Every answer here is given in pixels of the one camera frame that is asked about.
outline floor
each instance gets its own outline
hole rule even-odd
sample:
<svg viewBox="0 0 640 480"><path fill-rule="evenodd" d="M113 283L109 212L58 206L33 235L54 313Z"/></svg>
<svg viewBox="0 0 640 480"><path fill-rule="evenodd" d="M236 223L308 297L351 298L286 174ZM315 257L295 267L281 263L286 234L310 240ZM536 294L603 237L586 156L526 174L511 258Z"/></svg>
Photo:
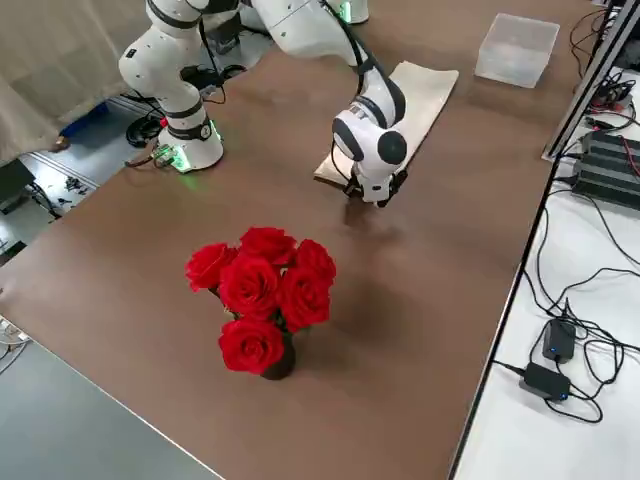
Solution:
<svg viewBox="0 0 640 480"><path fill-rule="evenodd" d="M250 68L271 46L261 35L243 33L240 46L218 57L219 67ZM208 62L203 51L202 63ZM139 152L124 132L149 108L122 98L107 106L109 113L74 135L68 150L21 157L61 213L70 212ZM69 178L77 179L78 188L67 188ZM0 215L0 252L18 241L28 249L52 222L33 201ZM0 360L2 478L218 478L40 345L30 343L15 355Z"/></svg>

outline vase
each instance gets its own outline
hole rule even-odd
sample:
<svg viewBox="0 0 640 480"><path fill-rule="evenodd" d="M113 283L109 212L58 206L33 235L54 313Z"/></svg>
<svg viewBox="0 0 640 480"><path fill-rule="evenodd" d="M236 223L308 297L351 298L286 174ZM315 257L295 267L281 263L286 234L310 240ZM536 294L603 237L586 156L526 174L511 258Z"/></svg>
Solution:
<svg viewBox="0 0 640 480"><path fill-rule="evenodd" d="M296 349L293 346L293 338L291 335L283 335L282 343L284 345L284 353L282 358L267 368L262 378L267 380L282 380L293 373L296 367Z"/></svg>

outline transparent container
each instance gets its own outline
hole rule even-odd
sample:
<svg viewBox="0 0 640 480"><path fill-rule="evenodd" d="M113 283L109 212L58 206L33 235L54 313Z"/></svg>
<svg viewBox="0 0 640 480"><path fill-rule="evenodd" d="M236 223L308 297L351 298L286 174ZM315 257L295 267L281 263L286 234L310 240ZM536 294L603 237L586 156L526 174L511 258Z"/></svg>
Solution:
<svg viewBox="0 0 640 480"><path fill-rule="evenodd" d="M482 42L475 74L533 88L549 63L560 25L499 13Z"/></svg>

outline black power adapter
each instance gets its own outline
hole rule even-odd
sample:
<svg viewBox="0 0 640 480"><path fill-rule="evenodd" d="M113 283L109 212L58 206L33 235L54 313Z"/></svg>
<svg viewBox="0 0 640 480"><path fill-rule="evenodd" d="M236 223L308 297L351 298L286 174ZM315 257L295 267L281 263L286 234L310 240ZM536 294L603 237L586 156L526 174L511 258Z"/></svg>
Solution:
<svg viewBox="0 0 640 480"><path fill-rule="evenodd" d="M576 327L561 319L549 321L542 344L542 355L558 363L566 363L573 358L576 342Z"/></svg>
<svg viewBox="0 0 640 480"><path fill-rule="evenodd" d="M520 387L545 400L561 402L569 398L571 381L561 373L532 362L522 373Z"/></svg>

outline beige cloth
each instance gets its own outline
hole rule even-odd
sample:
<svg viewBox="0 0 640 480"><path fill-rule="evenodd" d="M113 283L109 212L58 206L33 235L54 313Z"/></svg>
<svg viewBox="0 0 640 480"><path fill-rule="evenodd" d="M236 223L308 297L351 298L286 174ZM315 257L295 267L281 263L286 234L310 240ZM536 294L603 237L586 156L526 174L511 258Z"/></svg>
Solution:
<svg viewBox="0 0 640 480"><path fill-rule="evenodd" d="M123 91L118 58L149 25L142 0L2 2L0 165Z"/></svg>

